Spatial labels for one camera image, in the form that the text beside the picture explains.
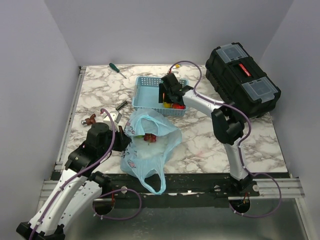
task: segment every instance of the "green screwdriver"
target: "green screwdriver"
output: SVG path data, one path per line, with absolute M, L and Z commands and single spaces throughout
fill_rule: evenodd
M 112 70 L 116 71 L 118 74 L 121 74 L 125 79 L 126 79 L 126 76 L 123 75 L 120 70 L 116 67 L 116 65 L 114 65 L 112 62 L 109 63 L 109 66 Z

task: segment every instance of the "plastic bag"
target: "plastic bag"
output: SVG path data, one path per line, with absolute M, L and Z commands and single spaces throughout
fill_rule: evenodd
M 124 133 L 131 137 L 132 142 L 122 153 L 121 170 L 137 177 L 152 194 L 162 194 L 166 190 L 164 166 L 171 158 L 174 148 L 182 142 L 180 129 L 157 111 L 139 108 L 130 116 Z M 156 142 L 148 145 L 143 138 L 135 137 L 145 134 L 156 135 Z M 145 178 L 154 174 L 158 174 L 161 180 L 158 192 L 145 182 Z

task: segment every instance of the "black toolbox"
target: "black toolbox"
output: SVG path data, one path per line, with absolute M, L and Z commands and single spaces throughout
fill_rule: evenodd
M 223 101 L 234 102 L 249 118 L 260 117 L 276 107 L 281 90 L 240 43 L 214 49 L 205 67 L 206 78 Z

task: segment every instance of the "plastic basket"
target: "plastic basket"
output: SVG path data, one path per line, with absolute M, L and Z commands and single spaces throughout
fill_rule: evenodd
M 185 115 L 188 107 L 185 109 L 165 108 L 163 103 L 159 103 L 159 84 L 162 83 L 159 77 L 138 76 L 135 82 L 132 106 L 137 109 L 154 109 L 158 113 L 166 116 Z M 182 86 L 188 85 L 188 80 L 180 79 Z

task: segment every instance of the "wall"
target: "wall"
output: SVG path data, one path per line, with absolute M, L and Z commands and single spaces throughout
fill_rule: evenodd
M 45 0 L 79 65 L 204 64 L 241 42 L 258 61 L 292 0 Z
M 289 170 L 300 177 L 315 226 L 320 226 L 319 9 L 317 0 L 294 1 L 260 62 L 282 89 L 272 112 L 274 126 Z
M 43 0 L 1 1 L 0 240 L 36 212 L 79 68 Z

